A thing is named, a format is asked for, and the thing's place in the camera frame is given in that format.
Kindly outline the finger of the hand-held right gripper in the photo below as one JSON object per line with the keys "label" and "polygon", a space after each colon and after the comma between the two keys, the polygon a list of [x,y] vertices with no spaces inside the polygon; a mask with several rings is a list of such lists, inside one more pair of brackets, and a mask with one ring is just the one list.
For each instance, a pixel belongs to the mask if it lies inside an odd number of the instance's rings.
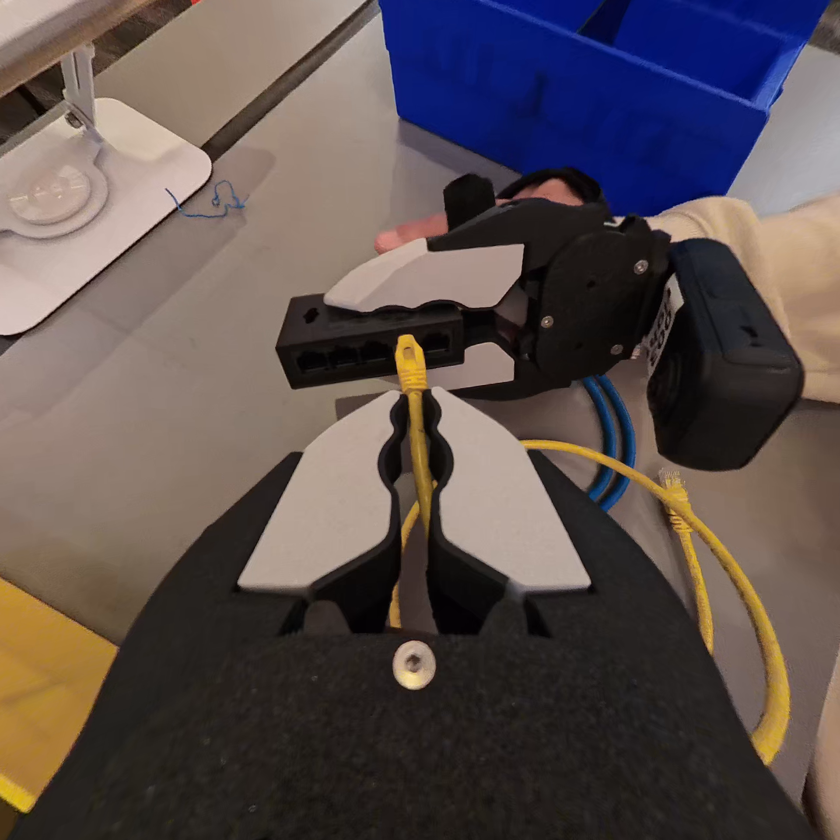
{"label": "finger of the hand-held right gripper", "polygon": [[465,348],[464,361],[455,367],[454,389],[507,384],[516,377],[514,358],[498,343],[482,342]]}
{"label": "finger of the hand-held right gripper", "polygon": [[352,269],[323,301],[352,312],[414,310],[438,301],[494,308],[519,279],[523,254],[523,245],[431,251],[417,239]]}

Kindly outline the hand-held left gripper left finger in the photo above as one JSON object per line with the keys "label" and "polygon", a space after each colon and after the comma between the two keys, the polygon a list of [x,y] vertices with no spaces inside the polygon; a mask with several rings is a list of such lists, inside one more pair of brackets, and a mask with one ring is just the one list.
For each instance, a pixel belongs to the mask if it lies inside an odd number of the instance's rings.
{"label": "hand-held left gripper left finger", "polygon": [[401,569],[403,397],[385,392],[307,446],[238,578],[244,592],[334,602],[381,631]]}

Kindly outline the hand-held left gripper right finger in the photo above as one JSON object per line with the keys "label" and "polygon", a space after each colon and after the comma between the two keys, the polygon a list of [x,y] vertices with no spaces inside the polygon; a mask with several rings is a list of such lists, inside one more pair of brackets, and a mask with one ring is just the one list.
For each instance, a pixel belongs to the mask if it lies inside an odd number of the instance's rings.
{"label": "hand-held left gripper right finger", "polygon": [[425,395],[437,485],[427,589],[442,634],[476,634],[503,600],[592,588],[528,450],[495,419],[442,387]]}

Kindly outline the black network switch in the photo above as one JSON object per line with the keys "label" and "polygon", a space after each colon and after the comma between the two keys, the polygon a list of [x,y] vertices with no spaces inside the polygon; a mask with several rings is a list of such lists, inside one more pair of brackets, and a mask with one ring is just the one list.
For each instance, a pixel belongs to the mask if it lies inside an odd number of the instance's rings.
{"label": "black network switch", "polygon": [[465,324],[452,303],[373,312],[328,305],[323,295],[290,299],[276,352],[292,390],[396,375],[397,341],[420,344],[428,369],[461,364]]}

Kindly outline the yellow plastic bin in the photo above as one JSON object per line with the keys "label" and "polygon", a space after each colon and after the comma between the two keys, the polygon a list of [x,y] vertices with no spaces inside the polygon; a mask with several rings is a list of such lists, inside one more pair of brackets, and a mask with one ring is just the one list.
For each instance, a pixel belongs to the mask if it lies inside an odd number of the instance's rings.
{"label": "yellow plastic bin", "polygon": [[78,739],[118,652],[1,581],[1,796],[26,814]]}

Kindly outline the person's right forearm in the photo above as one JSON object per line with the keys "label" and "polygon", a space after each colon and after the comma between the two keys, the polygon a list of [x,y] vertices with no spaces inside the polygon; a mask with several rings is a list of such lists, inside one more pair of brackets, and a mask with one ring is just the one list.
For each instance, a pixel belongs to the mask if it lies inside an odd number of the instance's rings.
{"label": "person's right forearm", "polygon": [[761,217],[714,196],[654,217],[673,242],[709,238],[738,258],[805,371],[805,399],[839,404],[839,195]]}

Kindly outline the person's right hand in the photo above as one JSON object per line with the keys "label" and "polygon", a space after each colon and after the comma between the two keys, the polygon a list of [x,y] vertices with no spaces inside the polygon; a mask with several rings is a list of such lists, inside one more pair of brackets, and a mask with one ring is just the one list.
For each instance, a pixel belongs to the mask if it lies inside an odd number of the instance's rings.
{"label": "person's right hand", "polygon": [[[538,198],[569,206],[605,203],[600,184],[570,166],[550,167],[519,177],[496,195],[496,204]],[[374,240],[374,251],[382,255],[419,238],[444,235],[449,230],[446,211],[381,231]]]}

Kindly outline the blue plastic bin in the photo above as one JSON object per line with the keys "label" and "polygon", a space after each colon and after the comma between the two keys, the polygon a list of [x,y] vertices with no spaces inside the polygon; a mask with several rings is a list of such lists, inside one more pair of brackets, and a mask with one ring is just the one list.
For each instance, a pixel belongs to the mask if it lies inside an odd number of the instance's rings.
{"label": "blue plastic bin", "polygon": [[617,215],[725,195],[828,2],[379,2],[398,115],[527,174],[571,166]]}

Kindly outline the blue thread scrap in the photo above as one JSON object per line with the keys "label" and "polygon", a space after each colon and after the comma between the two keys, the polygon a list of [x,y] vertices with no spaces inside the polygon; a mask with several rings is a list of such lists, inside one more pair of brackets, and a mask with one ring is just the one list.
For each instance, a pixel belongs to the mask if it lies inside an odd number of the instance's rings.
{"label": "blue thread scrap", "polygon": [[249,196],[239,196],[233,183],[227,179],[216,181],[213,184],[213,194],[211,197],[213,211],[211,213],[189,212],[184,209],[183,204],[177,199],[169,187],[164,188],[164,193],[171,199],[178,214],[185,218],[200,220],[224,219],[231,213],[238,213],[245,210],[249,200]]}

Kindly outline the black bin divider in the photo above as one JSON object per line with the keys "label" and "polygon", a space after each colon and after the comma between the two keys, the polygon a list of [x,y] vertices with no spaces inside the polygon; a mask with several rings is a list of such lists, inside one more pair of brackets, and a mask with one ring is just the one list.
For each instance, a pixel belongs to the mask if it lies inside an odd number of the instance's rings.
{"label": "black bin divider", "polygon": [[613,46],[632,1],[601,1],[576,34]]}

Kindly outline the white stand base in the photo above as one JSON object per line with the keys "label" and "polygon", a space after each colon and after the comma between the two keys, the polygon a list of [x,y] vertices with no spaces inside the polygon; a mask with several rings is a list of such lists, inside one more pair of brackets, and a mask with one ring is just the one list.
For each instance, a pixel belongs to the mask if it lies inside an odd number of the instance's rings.
{"label": "white stand base", "polygon": [[[212,174],[204,151],[113,98],[96,99],[100,142],[64,118],[2,154],[1,334],[45,321],[149,233]],[[70,217],[29,224],[10,205],[48,175],[87,177]]]}

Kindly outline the beige trousers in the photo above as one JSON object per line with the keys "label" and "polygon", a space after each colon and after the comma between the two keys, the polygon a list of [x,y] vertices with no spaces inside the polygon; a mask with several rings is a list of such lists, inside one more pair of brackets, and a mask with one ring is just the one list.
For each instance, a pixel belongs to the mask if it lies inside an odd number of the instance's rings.
{"label": "beige trousers", "polygon": [[828,685],[802,804],[821,838],[839,838],[839,660]]}

